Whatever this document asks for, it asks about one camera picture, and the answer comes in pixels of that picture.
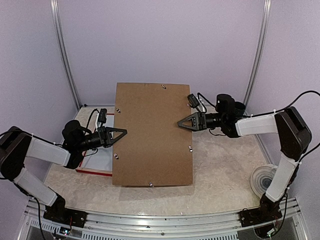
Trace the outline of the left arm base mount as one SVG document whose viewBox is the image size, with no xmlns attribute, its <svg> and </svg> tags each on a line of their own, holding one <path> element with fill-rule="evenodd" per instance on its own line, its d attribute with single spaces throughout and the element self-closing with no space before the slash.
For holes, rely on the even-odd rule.
<svg viewBox="0 0 320 240">
<path fill-rule="evenodd" d="M 88 213 L 71 208 L 53 209 L 46 208 L 43 218 L 71 227 L 84 228 Z"/>
</svg>

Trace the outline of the autumn forest photo print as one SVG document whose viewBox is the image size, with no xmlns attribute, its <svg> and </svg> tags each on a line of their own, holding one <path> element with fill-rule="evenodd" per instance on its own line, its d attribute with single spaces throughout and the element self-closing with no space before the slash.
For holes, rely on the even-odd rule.
<svg viewBox="0 0 320 240">
<path fill-rule="evenodd" d="M 83 153 L 84 159 L 76 169 L 77 172 L 107 176 L 113 175 L 113 149 L 98 148 L 97 150 L 88 150 Z"/>
</svg>

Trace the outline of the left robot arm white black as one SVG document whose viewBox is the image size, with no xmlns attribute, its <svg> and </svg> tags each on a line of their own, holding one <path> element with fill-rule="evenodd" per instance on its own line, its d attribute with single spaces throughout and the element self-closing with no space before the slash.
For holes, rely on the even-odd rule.
<svg viewBox="0 0 320 240">
<path fill-rule="evenodd" d="M 46 212 L 63 223 L 70 218 L 65 199 L 28 171 L 25 160 L 33 159 L 76 169 L 84 159 L 84 152 L 110 148 L 127 133 L 126 129 L 103 125 L 92 132 L 81 126 L 79 121 L 71 120 L 62 130 L 62 145 L 57 145 L 12 126 L 0 135 L 0 174 L 26 195 L 42 202 Z"/>
</svg>

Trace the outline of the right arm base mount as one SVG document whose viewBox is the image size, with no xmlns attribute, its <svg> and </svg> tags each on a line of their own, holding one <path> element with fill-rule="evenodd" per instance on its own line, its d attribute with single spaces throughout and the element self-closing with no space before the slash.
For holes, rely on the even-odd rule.
<svg viewBox="0 0 320 240">
<path fill-rule="evenodd" d="M 274 221 L 282 218 L 283 216 L 280 210 L 264 214 L 258 207 L 252 209 L 244 208 L 238 213 L 238 215 L 243 228 Z"/>
</svg>

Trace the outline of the wooden photo frame red edge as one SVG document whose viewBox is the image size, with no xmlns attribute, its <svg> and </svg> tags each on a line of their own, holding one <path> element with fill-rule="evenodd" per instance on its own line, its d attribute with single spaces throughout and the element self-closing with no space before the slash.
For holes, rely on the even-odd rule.
<svg viewBox="0 0 320 240">
<path fill-rule="evenodd" d="M 98 110 L 94 111 L 90 122 L 88 124 L 88 129 L 93 132 L 96 132 L 96 127 L 101 125 L 98 122 Z M 114 113 L 106 114 L 106 123 L 105 127 L 114 126 Z M 76 171 L 79 173 L 93 174 L 99 176 L 112 177 L 113 175 L 113 147 L 100 147 L 94 150 L 88 150 L 83 153 L 84 159 L 79 164 L 79 167 L 76 168 Z"/>
</svg>

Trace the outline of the brown backing board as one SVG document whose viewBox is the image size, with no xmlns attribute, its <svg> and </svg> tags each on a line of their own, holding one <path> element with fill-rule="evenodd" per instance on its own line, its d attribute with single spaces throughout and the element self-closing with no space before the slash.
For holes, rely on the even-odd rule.
<svg viewBox="0 0 320 240">
<path fill-rule="evenodd" d="M 113 145 L 113 185 L 193 183 L 192 132 L 178 127 L 178 121 L 191 115 L 189 94 L 186 84 L 117 84 L 114 127 L 127 134 Z"/>
</svg>

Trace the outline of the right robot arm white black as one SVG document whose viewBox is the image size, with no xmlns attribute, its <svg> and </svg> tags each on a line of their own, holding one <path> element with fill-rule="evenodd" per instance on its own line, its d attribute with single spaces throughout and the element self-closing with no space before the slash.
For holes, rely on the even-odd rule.
<svg viewBox="0 0 320 240">
<path fill-rule="evenodd" d="M 266 222 L 280 218 L 280 202 L 294 181 L 300 161 L 312 140 L 312 133 L 298 110 L 290 105 L 281 110 L 246 116 L 246 106 L 228 94 L 219 94 L 214 105 L 215 113 L 197 110 L 178 121 L 180 128 L 194 132 L 220 128 L 229 138 L 249 135 L 277 134 L 280 143 L 280 161 L 259 207 L 244 210 L 243 215 Z"/>
</svg>

